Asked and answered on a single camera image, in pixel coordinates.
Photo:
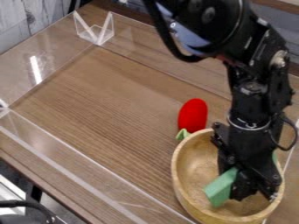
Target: wooden bowl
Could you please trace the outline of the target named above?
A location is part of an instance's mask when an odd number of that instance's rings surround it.
[[[172,155],[172,185],[178,200],[188,214],[206,224],[260,224],[279,205],[286,189],[280,185],[272,203],[258,193],[242,202],[228,200],[214,208],[203,187],[219,176],[218,149],[211,143],[212,129],[191,134],[179,144]]]

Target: cable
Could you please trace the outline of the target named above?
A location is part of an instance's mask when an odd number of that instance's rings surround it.
[[[283,115],[283,116],[279,116],[278,118],[280,118],[283,120],[283,122],[286,124],[290,125],[290,127],[294,129],[294,141],[292,143],[290,144],[288,147],[283,147],[275,140],[274,138],[274,135],[272,135],[272,131],[271,129],[268,129],[268,135],[270,135],[270,138],[271,138],[271,141],[272,143],[275,144],[275,146],[282,150],[282,151],[290,151],[294,147],[295,147],[295,144],[296,144],[296,141],[298,141],[298,128],[295,127],[295,124],[292,123],[292,121]]]
[[[47,223],[53,224],[52,214],[49,213],[48,209],[37,203],[24,201],[24,200],[13,200],[12,199],[12,200],[0,201],[0,207],[31,207],[31,208],[35,208],[44,214],[44,216],[47,218]]]
[[[202,57],[196,56],[196,55],[184,55],[175,42],[174,42],[174,37],[168,31],[168,27],[167,24],[164,22],[164,17],[162,15],[162,12],[159,11],[159,8],[156,6],[156,3],[154,0],[144,0],[144,6],[147,8],[147,11],[150,13],[150,15],[152,16],[154,19],[154,25],[155,28],[158,30],[158,33],[160,35],[160,38],[163,40],[163,43],[166,44],[168,50],[171,51],[172,55],[179,59],[183,60],[186,62],[199,62],[200,60],[203,60]]]

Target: red object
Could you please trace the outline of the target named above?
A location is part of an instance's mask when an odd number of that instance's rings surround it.
[[[187,129],[188,132],[206,129],[208,118],[208,106],[204,100],[191,99],[183,106],[179,113],[179,130]]]

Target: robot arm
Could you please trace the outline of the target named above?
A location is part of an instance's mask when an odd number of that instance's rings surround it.
[[[295,93],[286,41],[250,9],[248,0],[144,0],[144,5],[172,55],[187,62],[218,57],[228,69],[228,126],[215,123],[211,138],[219,148],[219,174],[238,167],[232,199],[260,191],[272,200],[282,184],[274,150],[287,151],[296,142],[295,135],[290,147],[278,143],[283,124],[295,129],[283,112]],[[191,55],[179,51],[164,17]]]

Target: acrylic bracket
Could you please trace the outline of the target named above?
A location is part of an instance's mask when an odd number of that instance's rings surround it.
[[[85,39],[92,44],[101,46],[115,36],[112,12],[107,14],[107,19],[103,27],[95,24],[92,26],[88,26],[76,11],[73,12],[73,20],[79,37],[81,39]]]

